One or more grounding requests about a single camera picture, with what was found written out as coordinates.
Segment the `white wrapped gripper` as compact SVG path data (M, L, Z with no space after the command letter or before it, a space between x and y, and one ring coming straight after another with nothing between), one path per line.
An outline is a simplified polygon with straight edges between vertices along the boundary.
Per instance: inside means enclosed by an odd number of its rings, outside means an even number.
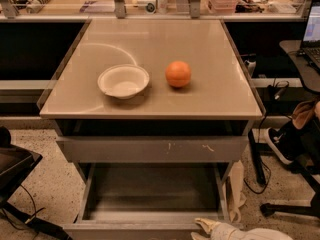
M246 232L227 223L220 223L219 221L207 218L196 218L195 222L201 226L207 234L210 234L211 239L199 233L192 232L192 240L244 240L247 235Z

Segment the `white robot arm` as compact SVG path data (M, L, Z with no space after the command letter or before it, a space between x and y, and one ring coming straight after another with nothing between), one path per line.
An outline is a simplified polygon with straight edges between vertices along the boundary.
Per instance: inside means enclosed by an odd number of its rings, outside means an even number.
M192 232L192 240L293 240L287 234L272 229L256 228L243 231L228 223L207 218L196 218L195 222L208 234L208 237Z

